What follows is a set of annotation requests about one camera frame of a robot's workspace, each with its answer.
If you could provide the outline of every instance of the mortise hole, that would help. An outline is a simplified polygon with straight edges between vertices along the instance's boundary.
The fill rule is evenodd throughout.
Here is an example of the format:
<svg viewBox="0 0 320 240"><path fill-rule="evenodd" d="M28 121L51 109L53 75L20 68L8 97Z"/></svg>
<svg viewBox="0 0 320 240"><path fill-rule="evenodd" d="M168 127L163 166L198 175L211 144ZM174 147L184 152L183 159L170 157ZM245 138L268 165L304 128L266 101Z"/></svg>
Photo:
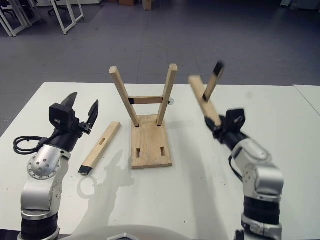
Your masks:
<svg viewBox="0 0 320 240"><path fill-rule="evenodd" d="M101 141L100 141L100 143L99 143L99 145L102 145L105 140L106 140L105 138L102 138Z"/></svg>
<svg viewBox="0 0 320 240"><path fill-rule="evenodd" d="M160 147L160 150L161 150L161 156L164 156L165 155L165 147L164 146Z"/></svg>
<svg viewBox="0 0 320 240"><path fill-rule="evenodd" d="M137 148L136 149L136 158L138 159L138 158L140 158L140 148Z"/></svg>

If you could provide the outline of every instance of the black cable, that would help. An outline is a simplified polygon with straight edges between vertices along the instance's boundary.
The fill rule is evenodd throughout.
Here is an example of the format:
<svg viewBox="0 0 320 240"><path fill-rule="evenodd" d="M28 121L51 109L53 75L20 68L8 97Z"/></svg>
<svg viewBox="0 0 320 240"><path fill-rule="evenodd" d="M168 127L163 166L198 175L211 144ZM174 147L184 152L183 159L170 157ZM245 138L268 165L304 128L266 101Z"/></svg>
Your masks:
<svg viewBox="0 0 320 240"><path fill-rule="evenodd" d="M57 132L55 134L53 134L51 137L46 138L46 137L40 137L40 136L20 136L17 137L14 141L13 141L13 150L15 153L20 154L20 155L29 155L29 154L34 154L39 152L39 150L47 143L51 142L54 138L62 135L62 132ZM39 141L37 146L34 148L30 148L30 149L23 149L18 147L18 144L27 141Z"/></svg>
<svg viewBox="0 0 320 240"><path fill-rule="evenodd" d="M243 182L243 178L242 178L241 174L238 173L238 172L234 169L234 167L231 165L231 161L232 161L232 156L229 157L229 165L230 165L230 168L231 168L231 170L234 172L234 174L238 177L238 179L239 179L241 182Z"/></svg>

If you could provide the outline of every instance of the office chair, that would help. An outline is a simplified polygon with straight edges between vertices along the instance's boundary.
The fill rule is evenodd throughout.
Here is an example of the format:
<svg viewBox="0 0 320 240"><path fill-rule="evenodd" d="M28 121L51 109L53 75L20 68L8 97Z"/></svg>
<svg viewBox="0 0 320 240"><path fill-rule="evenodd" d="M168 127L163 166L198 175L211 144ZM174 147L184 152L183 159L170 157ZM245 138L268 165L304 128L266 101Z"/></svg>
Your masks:
<svg viewBox="0 0 320 240"><path fill-rule="evenodd" d="M26 16L27 16L29 19L32 19L35 15L34 15L34 12L33 12L32 9L31 9L31 6L30 6L28 0L19 0L19 2L20 2L20 4L21 4L21 6L22 6L22 8L23 8L23 10L24 10L24 12L25 12L25 14L26 14Z"/></svg>
<svg viewBox="0 0 320 240"><path fill-rule="evenodd" d="M8 6L10 6L10 3L7 0L0 0L1 11L4 14L10 14L11 17L13 18L17 18L16 13L13 9L3 9L3 8L7 8Z"/></svg>
<svg viewBox="0 0 320 240"><path fill-rule="evenodd" d="M51 1L55 1L55 3L60 2L60 0L51 0ZM56 4L56 8L59 10L64 10L64 11L68 11L68 8L66 6L59 6L58 4ZM51 16L51 13L54 11L54 7L52 7L49 11L48 14Z"/></svg>

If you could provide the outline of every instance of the wooden plank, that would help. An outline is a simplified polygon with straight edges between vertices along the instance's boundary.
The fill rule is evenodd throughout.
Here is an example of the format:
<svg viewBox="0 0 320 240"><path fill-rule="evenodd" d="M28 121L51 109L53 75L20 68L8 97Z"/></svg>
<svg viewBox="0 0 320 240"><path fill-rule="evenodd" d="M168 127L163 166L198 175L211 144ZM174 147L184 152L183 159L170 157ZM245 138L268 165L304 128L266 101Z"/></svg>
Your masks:
<svg viewBox="0 0 320 240"><path fill-rule="evenodd" d="M130 96L129 102L131 105L134 104L161 104L163 96Z"/></svg>
<svg viewBox="0 0 320 240"><path fill-rule="evenodd" d="M138 116L140 126L131 128L131 168L172 166L165 123L157 125L157 115Z"/></svg>
<svg viewBox="0 0 320 240"><path fill-rule="evenodd" d="M177 71L178 71L177 64L170 64L168 73L166 75L165 86L163 90L163 101L159 107L159 112L156 119L156 123L158 124L158 126L160 126L164 120L169 98L171 95L171 91L176 79Z"/></svg>
<svg viewBox="0 0 320 240"><path fill-rule="evenodd" d="M129 102L129 95L127 93L127 90L125 88L124 82L122 81L122 78L120 76L120 73L118 71L118 68L116 66L110 67L109 74L113 78L114 84L116 89L118 90L120 97L125 105L126 110L128 111L130 118L133 122L133 124L136 127L139 127L139 120L136 114L136 111L134 107Z"/></svg>
<svg viewBox="0 0 320 240"><path fill-rule="evenodd" d="M221 77L222 73L224 72L225 65L222 61L219 61L213 70L212 76L209 79L209 83L206 86L206 89L203 94L203 99L208 102L212 93L214 92L217 84L217 80Z"/></svg>
<svg viewBox="0 0 320 240"><path fill-rule="evenodd" d="M205 101L203 99L203 95L205 92L205 86L201 80L201 77L198 75L191 75L191 76L189 76L188 82L192 87L192 90L194 92L194 95L195 95L200 107L201 107L203 115L205 117L212 119L216 126L220 126L221 119L215 109L214 104L210 100Z"/></svg>
<svg viewBox="0 0 320 240"><path fill-rule="evenodd" d="M88 175L89 172L97 165L102 154L109 146L111 141L114 139L116 133L121 127L121 123L113 121L110 123L108 128L105 130L103 135L100 137L99 141L96 143L90 154L87 156L85 161L82 163L79 173L82 175Z"/></svg>

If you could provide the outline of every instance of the cardboard box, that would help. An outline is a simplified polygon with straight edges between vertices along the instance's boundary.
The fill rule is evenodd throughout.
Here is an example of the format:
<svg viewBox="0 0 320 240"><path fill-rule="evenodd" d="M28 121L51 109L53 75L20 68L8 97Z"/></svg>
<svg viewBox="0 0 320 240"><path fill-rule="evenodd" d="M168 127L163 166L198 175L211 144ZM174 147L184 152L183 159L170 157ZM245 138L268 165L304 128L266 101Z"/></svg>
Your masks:
<svg viewBox="0 0 320 240"><path fill-rule="evenodd" d="M135 5L135 0L119 0L120 5L133 6Z"/></svg>

